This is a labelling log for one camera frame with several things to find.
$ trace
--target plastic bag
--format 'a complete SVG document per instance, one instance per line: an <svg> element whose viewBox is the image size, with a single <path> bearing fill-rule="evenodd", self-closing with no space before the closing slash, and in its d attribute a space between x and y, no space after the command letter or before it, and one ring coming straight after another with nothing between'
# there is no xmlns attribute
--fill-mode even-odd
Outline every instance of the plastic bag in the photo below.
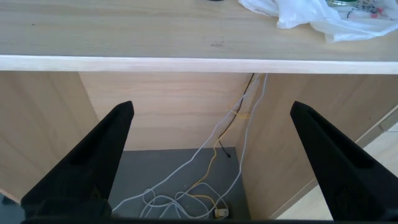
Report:
<svg viewBox="0 0 398 224"><path fill-rule="evenodd" d="M279 17L277 26L290 29L309 23L327 42L366 40L398 29L396 0L358 0L355 7L329 7L326 0L239 0L247 9Z"/></svg>

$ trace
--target cable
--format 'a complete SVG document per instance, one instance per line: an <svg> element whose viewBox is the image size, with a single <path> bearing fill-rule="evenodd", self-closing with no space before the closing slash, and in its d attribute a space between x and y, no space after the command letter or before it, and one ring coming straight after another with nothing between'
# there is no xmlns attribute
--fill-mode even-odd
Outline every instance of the cable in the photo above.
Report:
<svg viewBox="0 0 398 224"><path fill-rule="evenodd" d="M255 79L255 81L254 81L254 84L252 85L252 87L250 87L250 90L247 91L247 92L235 103L234 107L235 107L243 98L245 98L245 97L248 95L248 93L250 93L251 91L253 91L254 86L255 86L255 83L257 83L257 81L258 81L258 78L259 78L259 76L257 75L257 76L256 76L256 79ZM221 121L219 121L219 122L216 124L216 126L215 126L213 132L211 133L210 137L200 146L200 148L196 151L196 153L194 153L194 155L192 156L192 158L191 158L189 161L187 161L187 162L185 162L184 164L182 164L179 168L177 168L175 171L173 171L168 177L166 177L164 180L162 180L161 182L159 182L158 184L156 184L155 186L153 186L152 188L150 188L150 190L154 190L156 187L162 185L164 182L168 181L168 180L171 178L171 176L173 176L175 173L177 173L180 169L184 168L186 165L188 165L189 163L191 163L191 162L193 161L193 159L197 156L197 154L198 154L198 153L203 149L203 147L207 144L207 142L213 137L215 131L216 131L217 128L218 128L218 126L219 126L224 120L226 120L227 117L228 117L230 114L231 114L231 110L229 110L228 113L226 114L226 116L225 116ZM126 198L126 199L122 200L114 209L112 209L112 211L114 212L115 210L117 210L124 202L128 202L129 200L133 200L133 199L135 199L135 198L144 196L144 195L147 194L148 192L149 192L149 191L145 191L145 192L143 192L143 193L141 193L141 194L139 194L139 195L135 195L135 196L133 196L133 197L129 197L129 198Z"/></svg>
<svg viewBox="0 0 398 224"><path fill-rule="evenodd" d="M248 91L249 85L250 85L251 80L253 79L253 77L254 77L254 73L251 75L251 78L250 78L248 84L246 85L246 88L244 89L243 95L245 95L246 92ZM227 125L227 127L225 128L225 130L220 134L219 138L226 132L226 130L227 130L227 129L231 126L231 124L234 122L236 116L238 115L239 111L240 111L241 108L242 108L242 104L243 104L243 98L240 100L240 104L239 104L238 109L236 110L236 112L233 111L233 113L234 113L235 115L233 116L232 120L229 122L229 124ZM226 156L228 156L228 158L231 158L231 155L230 155L229 153L226 152L226 150L225 150L223 144L221 143L221 141L219 141L219 143L220 143L221 148L222 148L223 151L225 152Z"/></svg>
<svg viewBox="0 0 398 224"><path fill-rule="evenodd" d="M196 186L197 184L199 184L199 183L200 183L203 179L205 179L205 178L207 177L207 175L209 174L209 171L210 171L210 168L211 168L211 164L213 163L214 159L215 159L216 156L217 156L217 151L216 151L217 142L219 142L220 139L221 139L222 137L224 137L224 135L231 129L231 127L232 127L232 126L229 126L229 127L226 129L226 131L225 131L225 132L217 139L217 141L214 143L214 145L213 145L214 155L213 155L213 157L211 158L211 161L210 161L210 163L209 163L209 166L207 167L206 175L203 176L203 177L202 177L200 180L198 180L196 183L194 183L194 184L192 185L192 187L194 187L194 186Z"/></svg>
<svg viewBox="0 0 398 224"><path fill-rule="evenodd" d="M186 215L188 218L207 218L207 217L209 216L209 214L213 211L213 209L215 209L216 205L218 204L218 202L219 202L220 200L222 200L222 201L224 202L224 204L225 204L225 201L223 200L223 197L225 197L225 195L227 195L227 194L229 193L229 191L233 188L233 186L235 185L235 183L238 181L238 179L239 179L240 176L241 176L241 173L242 173L242 164L243 164L244 155L245 155L246 147L247 147L247 143L248 143L248 132L249 132L249 127L250 127L250 125L251 125L252 118L253 118L253 116L254 116L254 112L255 112L255 110L256 110L256 108L257 108L259 102L263 99L263 97L264 97L264 95L265 95L265 92L266 92L266 85L267 85L267 78L268 78L268 74L266 74L266 77L265 77L265 79L264 79L264 84L263 84L263 87L262 87L262 94L261 94L261 96L259 97L259 99L256 101L256 103L255 103L254 106L253 106L253 109L252 109L252 112L251 112L251 115L250 115L250 119L249 119L248 125L246 126L246 130L245 130L245 134L244 134L243 151L242 151L242 156L241 156L241 160L240 160L240 163L239 163L239 172L238 172L236 178L234 179L233 183L232 183L231 186L229 187L229 189L228 189L223 195L220 196L217 192L215 192L214 189L212 189L212 188L211 188L208 184L206 184L206 183L203 183L203 182L202 182L202 183L199 183L198 185L194 186L194 188L195 188L195 187L197 187L197 186L199 186L199 185L201 185L201 184L206 184L207 186L209 186L209 188L210 188L211 190L213 190L213 191L217 194L217 196L219 196L218 200L214 203L213 207L209 210L209 209L207 209L207 208L205 207L205 205L203 204L203 202L199 201L199 202L205 207L205 210L206 210L207 212L204 213L204 214L202 214L202 215L196 216L196 217L193 217L193 216L189 215L189 214L185 211L185 209L177 202L177 200L179 200L180 198L182 198L184 195L188 195L188 196L189 196L188 192L189 192L190 190L192 190L192 188L190 188L190 189L188 189L188 190L187 190L186 192L184 192L184 193L183 193L183 192L178 192L178 193L176 194L176 196L175 196L175 199L172 199L172 198L167 197L167 196L164 196L164 195L159 195L159 196L155 196L149 203L146 203L146 202L144 201L144 202L146 203L146 206L144 207L143 212L144 212L144 210L145 210L147 207L151 207L151 208L152 208L152 207L166 207L166 209L163 211L162 215L160 216L160 218L162 218L163 215L166 213L166 211L169 209L169 207L171 207L172 205L175 205L175 208L176 208L176 211L177 211L177 214L178 214L179 217L181 217L181 216L180 216L178 210L180 210L180 211L181 211L184 215ZM163 204L163 205L151 205L151 203L154 202L157 198L167 198L167 199L169 199L171 202L166 203L166 204Z"/></svg>

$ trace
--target wood grain surface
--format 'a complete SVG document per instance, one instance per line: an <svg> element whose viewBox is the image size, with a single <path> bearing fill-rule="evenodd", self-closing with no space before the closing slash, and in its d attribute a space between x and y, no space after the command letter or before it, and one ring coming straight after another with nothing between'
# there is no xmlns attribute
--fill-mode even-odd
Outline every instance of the wood grain surface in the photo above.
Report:
<svg viewBox="0 0 398 224"><path fill-rule="evenodd" d="M97 124L78 73L0 73L0 193L19 202Z"/></svg>
<svg viewBox="0 0 398 224"><path fill-rule="evenodd" d="M278 29L276 23L276 18L251 12L237 0L0 0L0 29L7 31L0 36L0 68L164 71L189 66L181 72L205 72L208 62L190 59L213 58L249 60L227 60L219 68L226 70L217 72L279 68L281 73L326 73L322 67L330 63L330 73L398 73L398 32L328 44L308 25ZM15 63L8 55L20 55L20 60ZM32 60L38 55L43 57ZM167 60L150 66L147 58ZM305 66L308 60L312 66ZM220 61L212 63L213 71L216 63ZM258 70L239 70L249 63Z"/></svg>
<svg viewBox="0 0 398 224"><path fill-rule="evenodd" d="M95 72L80 76L99 119L118 103L133 102L135 115L125 150L135 151L199 148L240 99L251 74ZM251 96L244 100L242 113L247 112ZM236 121L222 140L224 146L236 145L243 120ZM205 147L213 147L226 125Z"/></svg>
<svg viewBox="0 0 398 224"><path fill-rule="evenodd" d="M397 76L270 75L243 161L252 218L272 217L314 179L289 115L295 100L313 107L351 139L358 139L398 104L397 85ZM238 154L242 148L243 135Z"/></svg>

